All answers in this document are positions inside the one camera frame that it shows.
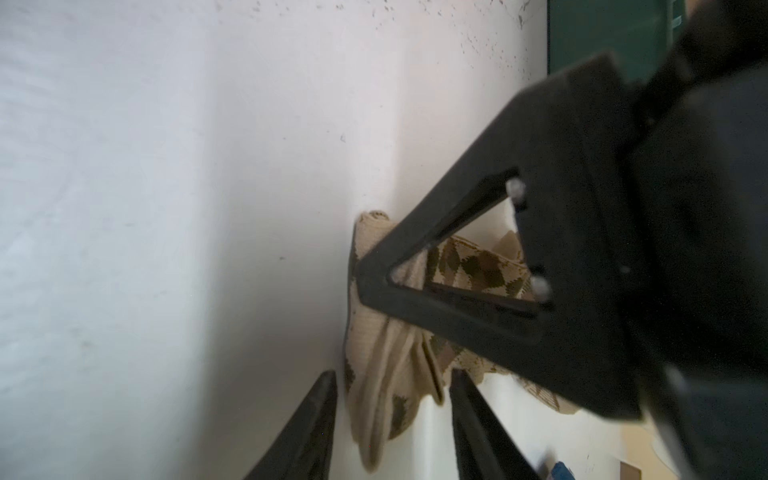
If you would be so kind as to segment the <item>brown argyle sock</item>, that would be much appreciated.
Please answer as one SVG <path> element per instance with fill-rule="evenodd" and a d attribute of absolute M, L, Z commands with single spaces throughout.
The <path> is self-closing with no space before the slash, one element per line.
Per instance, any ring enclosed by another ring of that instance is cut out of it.
<path fill-rule="evenodd" d="M 459 236 L 422 251 L 394 272 L 396 283 L 421 290 L 455 287 L 517 300 L 532 297 L 530 272 L 516 232 L 491 249 Z M 363 305 L 349 281 L 344 383 L 351 435 L 363 467 L 380 466 L 386 444 L 414 422 L 421 400 L 443 404 L 453 369 L 479 384 L 501 367 L 456 343 Z"/>

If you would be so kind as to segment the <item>green divided organizer tray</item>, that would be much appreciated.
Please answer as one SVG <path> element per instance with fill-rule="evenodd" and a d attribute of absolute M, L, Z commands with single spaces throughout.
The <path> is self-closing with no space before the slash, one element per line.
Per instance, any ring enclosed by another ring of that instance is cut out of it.
<path fill-rule="evenodd" d="M 647 80 L 686 23 L 684 0 L 547 3 L 547 73 L 611 52 L 628 80 Z"/>

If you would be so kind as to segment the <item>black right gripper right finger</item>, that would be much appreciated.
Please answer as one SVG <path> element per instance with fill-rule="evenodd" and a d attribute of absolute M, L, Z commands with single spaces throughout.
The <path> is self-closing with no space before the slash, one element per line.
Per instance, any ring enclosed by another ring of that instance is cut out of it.
<path fill-rule="evenodd" d="M 460 480 L 539 478 L 466 371 L 452 370 L 449 394 Z"/>

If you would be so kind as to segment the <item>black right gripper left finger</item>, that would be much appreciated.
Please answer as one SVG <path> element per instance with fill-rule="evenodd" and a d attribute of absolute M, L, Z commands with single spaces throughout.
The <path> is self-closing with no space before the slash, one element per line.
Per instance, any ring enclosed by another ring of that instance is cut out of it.
<path fill-rule="evenodd" d="M 337 400 L 336 373 L 324 371 L 245 479 L 328 479 Z"/>

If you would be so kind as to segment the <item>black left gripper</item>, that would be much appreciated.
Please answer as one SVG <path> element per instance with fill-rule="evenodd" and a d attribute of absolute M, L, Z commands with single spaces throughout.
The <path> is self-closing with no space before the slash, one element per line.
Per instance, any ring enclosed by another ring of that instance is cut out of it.
<path fill-rule="evenodd" d="M 625 167 L 653 287 L 638 386 L 684 479 L 767 475 L 767 5 L 702 1 Z"/>

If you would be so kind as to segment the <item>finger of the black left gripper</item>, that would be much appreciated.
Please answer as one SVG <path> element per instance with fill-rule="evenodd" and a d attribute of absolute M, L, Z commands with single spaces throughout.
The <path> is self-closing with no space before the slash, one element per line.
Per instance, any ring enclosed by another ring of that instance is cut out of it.
<path fill-rule="evenodd" d="M 607 419 L 641 415 L 618 304 L 614 164 L 630 94 L 606 54 L 517 93 L 355 269 L 363 305 Z"/>

